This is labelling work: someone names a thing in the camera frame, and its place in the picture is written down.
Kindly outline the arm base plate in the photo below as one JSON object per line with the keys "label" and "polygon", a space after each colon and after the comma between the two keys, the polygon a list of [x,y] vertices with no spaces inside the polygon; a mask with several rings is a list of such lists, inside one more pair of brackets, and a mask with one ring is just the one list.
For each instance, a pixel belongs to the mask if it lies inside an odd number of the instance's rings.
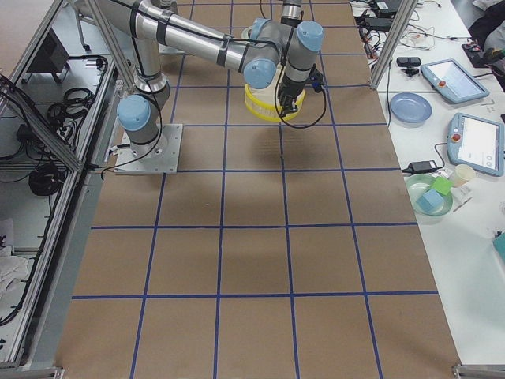
{"label": "arm base plate", "polygon": [[116,174],[176,174],[183,134],[182,124],[158,124],[161,137],[146,145],[132,144],[126,131],[122,143],[127,148],[118,151]]}

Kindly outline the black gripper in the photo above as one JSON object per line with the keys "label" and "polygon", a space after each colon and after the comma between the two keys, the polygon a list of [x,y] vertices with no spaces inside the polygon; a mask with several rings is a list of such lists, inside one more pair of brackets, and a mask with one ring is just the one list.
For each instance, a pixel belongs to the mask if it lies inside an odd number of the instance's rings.
{"label": "black gripper", "polygon": [[277,90],[281,113],[294,113],[297,111],[296,100],[303,92],[305,85],[310,82],[315,68],[315,65],[311,65],[308,69],[298,69],[292,65],[284,65],[284,72]]}

